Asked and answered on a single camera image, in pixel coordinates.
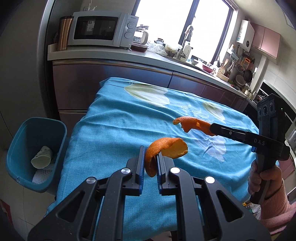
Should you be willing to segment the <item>right hand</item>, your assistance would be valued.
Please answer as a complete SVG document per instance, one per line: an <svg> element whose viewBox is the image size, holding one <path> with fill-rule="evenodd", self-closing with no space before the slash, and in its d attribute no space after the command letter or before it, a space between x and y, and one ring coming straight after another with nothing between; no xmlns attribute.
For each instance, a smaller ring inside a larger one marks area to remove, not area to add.
<svg viewBox="0 0 296 241"><path fill-rule="evenodd" d="M263 171L260 174L257 172L257 164L254 160L251 163L251 169L248 177L248 193L253 195L259 192L260 184L262 181L270 181L269 188L267 189L265 198L272 197L282 186L282 171L280 167L274 166L273 168Z"/></svg>

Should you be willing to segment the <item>pink sleeve forearm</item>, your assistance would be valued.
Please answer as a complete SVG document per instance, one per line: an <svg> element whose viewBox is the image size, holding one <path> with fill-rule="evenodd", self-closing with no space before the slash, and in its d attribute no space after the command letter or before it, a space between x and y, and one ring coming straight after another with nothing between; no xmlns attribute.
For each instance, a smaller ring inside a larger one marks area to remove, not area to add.
<svg viewBox="0 0 296 241"><path fill-rule="evenodd" d="M260 222L271 235L282 232L295 214L295 202L290 204L282 180L281 188L261 205Z"/></svg>

